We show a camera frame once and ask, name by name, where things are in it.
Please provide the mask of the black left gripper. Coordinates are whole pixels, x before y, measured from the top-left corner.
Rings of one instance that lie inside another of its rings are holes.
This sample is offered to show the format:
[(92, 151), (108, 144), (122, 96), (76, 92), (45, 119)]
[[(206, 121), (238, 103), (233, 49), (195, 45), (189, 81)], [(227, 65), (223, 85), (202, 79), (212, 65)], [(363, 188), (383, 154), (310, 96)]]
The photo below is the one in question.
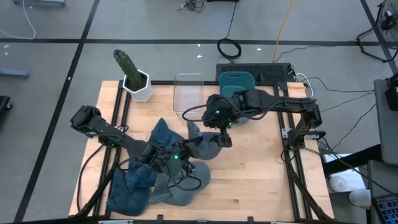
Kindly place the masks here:
[(183, 170), (191, 174), (195, 166), (189, 159), (198, 155), (199, 150), (194, 140), (186, 139), (178, 142), (161, 156), (161, 171), (165, 174), (178, 174)]

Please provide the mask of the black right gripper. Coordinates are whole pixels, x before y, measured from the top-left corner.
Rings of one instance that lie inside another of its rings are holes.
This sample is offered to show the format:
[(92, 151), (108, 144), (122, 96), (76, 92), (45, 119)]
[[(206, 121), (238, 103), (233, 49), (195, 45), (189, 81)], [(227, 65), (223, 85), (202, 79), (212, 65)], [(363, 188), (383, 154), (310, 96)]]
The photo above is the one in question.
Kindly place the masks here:
[(240, 106), (241, 100), (237, 93), (233, 93), (231, 97), (213, 94), (206, 101), (206, 110), (201, 118), (204, 126), (220, 130), (220, 135), (215, 137), (220, 147), (233, 145), (227, 129), (241, 117)]

